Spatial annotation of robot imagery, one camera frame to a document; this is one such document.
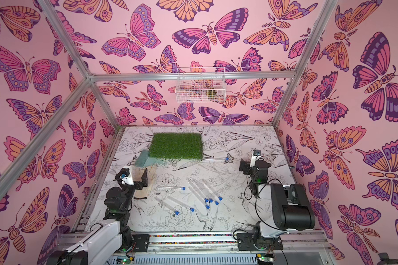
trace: metal frame bar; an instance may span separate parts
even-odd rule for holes
[[[334,9],[336,8],[338,0],[326,0],[326,2],[323,5],[323,8],[321,9],[320,14],[317,17],[317,20],[314,23],[314,27],[311,31],[311,35],[308,37],[308,41],[306,42],[304,51],[302,52],[301,58],[299,59],[295,71],[296,71],[296,76],[291,82],[289,82],[289,85],[287,86],[284,95],[281,99],[281,102],[279,104],[279,107],[276,111],[276,114],[274,115],[274,119],[272,122],[273,126],[276,126],[277,123],[279,122],[282,113],[284,112],[287,104],[289,103],[290,97],[292,96],[293,92],[295,91],[299,80],[301,78],[302,72],[304,71],[305,67],[308,64],[308,60],[312,55],[312,52],[314,51],[315,45],[317,45],[318,39],[320,38],[321,34],[323,33],[327,22],[330,19],[331,14],[333,13]]]
[[[44,146],[49,137],[53,134],[61,121],[68,115],[69,111],[80,99],[84,91],[90,85],[87,79],[84,79],[78,87],[69,95],[62,106],[54,113],[49,121],[41,128],[35,138],[30,141],[21,154],[7,167],[0,176],[0,200],[6,192],[12,187],[18,177],[22,174],[28,163],[33,159],[38,151]]]

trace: pink wallpaper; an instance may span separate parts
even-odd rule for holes
[[[186,0],[178,6],[171,0],[118,0],[102,12],[98,2],[53,3],[65,24],[80,32],[70,34],[98,74],[100,61],[121,73],[176,72],[191,61],[231,72],[269,71],[270,61],[280,62],[273,70],[293,67],[323,1],[284,1],[280,8],[272,0]]]
[[[338,263],[370,265],[398,259],[398,1],[339,4],[278,133]]]

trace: orange butterfly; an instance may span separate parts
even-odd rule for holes
[[[318,56],[318,59],[320,60],[323,55],[327,55],[327,59],[329,59],[329,61],[334,59],[334,66],[347,72],[349,70],[349,57],[342,41],[344,41],[346,45],[350,46],[350,41],[347,37],[350,37],[357,31],[357,29],[352,29],[370,16],[381,3],[382,0],[367,1],[358,5],[354,12],[352,12],[352,8],[350,8],[345,11],[345,13],[340,13],[340,6],[337,6],[334,17],[336,26],[345,32],[346,35],[342,32],[335,33],[334,38],[339,40],[339,42],[334,42],[324,48],[320,53],[320,56]]]
[[[308,8],[301,8],[301,5],[296,1],[290,3],[289,0],[268,0],[271,10],[278,20],[292,20],[298,19],[308,15],[314,8],[317,7],[317,3],[312,4]],[[253,45],[263,45],[267,42],[270,45],[283,44],[283,49],[287,51],[289,49],[289,38],[287,35],[278,28],[290,28],[290,24],[285,21],[276,21],[275,18],[269,13],[268,18],[271,23],[262,25],[263,28],[270,27],[268,29],[261,30],[247,37],[243,42]]]
[[[267,82],[267,78],[260,78],[255,80],[252,84],[248,86],[248,88],[245,89],[243,93],[240,93],[242,91],[242,87],[240,88],[239,92],[236,92],[236,95],[226,95],[226,101],[223,104],[223,107],[226,109],[233,108],[236,103],[237,99],[239,99],[240,103],[246,106],[246,100],[245,98],[249,99],[258,99],[262,96],[263,92],[261,89],[264,87],[265,82]]]
[[[27,28],[33,28],[40,21],[40,13],[26,6],[1,7],[0,17],[10,32],[23,42],[28,42],[33,37]]]
[[[209,11],[214,5],[214,0],[159,0],[156,5],[168,11],[175,10],[174,14],[178,20],[184,22],[193,21],[197,12]]]
[[[47,187],[40,191],[26,210],[17,228],[15,225],[18,220],[18,213],[25,204],[22,204],[21,208],[16,213],[16,221],[14,224],[7,230],[0,229],[0,231],[9,233],[8,236],[0,237],[0,265],[6,261],[9,253],[10,241],[13,240],[13,246],[17,251],[25,253],[26,244],[21,232],[35,233],[45,226],[48,217],[48,213],[45,210],[47,200],[49,199],[49,192],[50,190]]]
[[[117,67],[112,66],[110,64],[105,63],[104,61],[99,62],[103,70],[108,75],[121,74]],[[104,95],[114,95],[115,97],[122,97],[130,103],[130,97],[127,93],[122,91],[122,89],[127,89],[125,85],[135,85],[140,83],[141,81],[113,81],[113,82],[104,82],[107,86],[100,86],[100,92]]]
[[[298,126],[296,126],[295,129],[297,129],[297,130],[302,129],[301,135],[299,136],[299,143],[301,144],[301,146],[303,146],[303,147],[307,146],[314,153],[318,153],[317,142],[315,141],[314,136],[308,130],[308,127],[312,128],[312,129],[313,129],[313,127],[311,127],[309,125],[308,121],[306,121],[306,117],[308,115],[308,107],[309,107],[309,92],[307,91],[305,93],[305,96],[302,100],[301,105],[298,106],[298,108],[296,109],[296,118],[299,121],[301,121],[302,123],[300,123]]]
[[[317,80],[317,73],[316,72],[308,73],[308,71],[312,70],[311,69],[308,70],[308,65],[307,65],[304,72],[302,73],[301,80],[299,82],[299,84],[302,84],[302,91],[304,91],[308,87],[309,83],[312,83]]]
[[[283,62],[286,63],[286,66],[284,66],[281,62],[278,61],[270,61],[268,63],[268,67],[270,67],[271,71],[293,71],[295,70],[296,67],[296,63],[297,61],[294,61],[291,64],[288,64],[287,62]]]
[[[111,0],[115,4],[117,4],[120,8],[124,8],[129,11],[127,5],[124,3],[123,0]],[[94,18],[102,21],[102,22],[109,22],[112,18],[112,8],[109,4],[108,0],[65,0],[64,8],[68,11],[75,12],[75,13],[84,13],[87,15],[91,15],[96,10],[96,14]]]

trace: butterfly wing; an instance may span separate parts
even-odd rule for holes
[[[41,169],[41,175],[43,178],[53,178],[58,172],[58,162],[61,160],[65,151],[65,140],[61,139],[57,141],[53,146],[49,148],[46,154],[43,157],[43,166]]]
[[[302,51],[305,47],[306,41],[308,39],[303,39],[303,40],[298,40],[295,42],[292,47],[289,50],[289,55],[287,57],[293,59],[297,56],[300,56],[302,54]]]
[[[26,6],[5,6],[0,8],[0,17],[6,27],[18,39],[28,42],[32,33],[27,28],[33,28],[40,21],[40,13]]]
[[[45,210],[49,199],[49,193],[50,190],[46,187],[34,198],[19,223],[18,228],[21,229],[22,232],[35,233],[46,224],[48,214]]]

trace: test tube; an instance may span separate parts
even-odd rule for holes
[[[204,182],[204,184],[214,193],[215,196],[218,197],[220,201],[223,199],[208,183]]]
[[[179,187],[179,186],[156,186],[159,189],[182,189],[185,190],[186,187]]]
[[[202,203],[205,205],[205,207],[206,207],[207,209],[209,209],[209,205],[206,205],[206,203],[205,203],[205,202],[203,201],[203,199],[199,196],[199,194],[196,192],[196,190],[195,190],[194,188],[192,188],[192,187],[189,187],[189,189],[190,189],[191,192],[196,196],[196,198],[198,198],[199,201],[202,202]]]
[[[168,210],[170,210],[170,211],[173,211],[174,213],[175,213],[175,215],[178,215],[180,212],[179,211],[177,211],[177,210],[175,210],[174,208],[172,208],[171,206],[169,206],[166,202],[164,202],[163,200],[161,200],[161,199],[158,199],[158,198],[156,198],[156,200],[158,201],[158,202],[160,202],[162,205],[164,205]]]
[[[183,206],[183,207],[185,207],[185,208],[191,210],[192,212],[195,211],[195,208],[190,207],[189,205],[180,202],[178,199],[172,198],[171,196],[168,196],[167,198],[170,199],[170,200],[172,200],[173,202],[176,202],[176,203],[180,204],[181,206]]]
[[[190,183],[190,186],[192,188],[194,188],[197,191],[197,193],[202,196],[203,199],[205,199],[205,202],[209,202],[208,198],[205,196],[205,194],[203,194],[203,192],[201,191],[201,189],[197,186],[197,184],[195,182],[191,182],[189,180],[189,183]]]

